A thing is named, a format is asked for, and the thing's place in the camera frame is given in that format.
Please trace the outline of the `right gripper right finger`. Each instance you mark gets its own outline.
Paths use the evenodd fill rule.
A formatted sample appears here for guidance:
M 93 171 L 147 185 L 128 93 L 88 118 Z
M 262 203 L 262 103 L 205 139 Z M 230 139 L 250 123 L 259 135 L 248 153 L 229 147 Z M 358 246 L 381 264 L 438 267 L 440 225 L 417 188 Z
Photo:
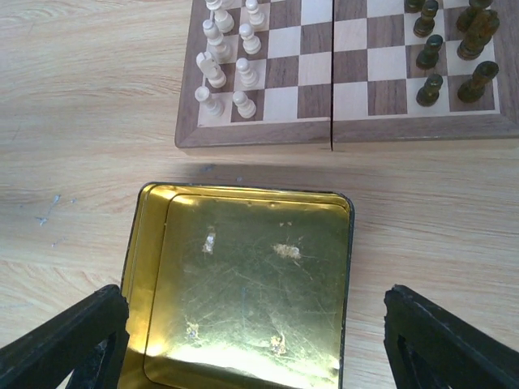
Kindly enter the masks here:
M 400 284 L 385 293 L 384 347 L 398 388 L 517 388 L 518 352 Z

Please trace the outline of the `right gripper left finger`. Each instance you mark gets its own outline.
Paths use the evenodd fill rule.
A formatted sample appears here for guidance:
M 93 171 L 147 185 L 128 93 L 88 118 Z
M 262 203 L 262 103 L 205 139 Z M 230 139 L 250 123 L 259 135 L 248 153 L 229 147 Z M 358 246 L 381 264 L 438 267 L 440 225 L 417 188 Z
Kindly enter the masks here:
M 129 334 L 129 307 L 108 284 L 1 348 L 2 388 L 115 388 Z

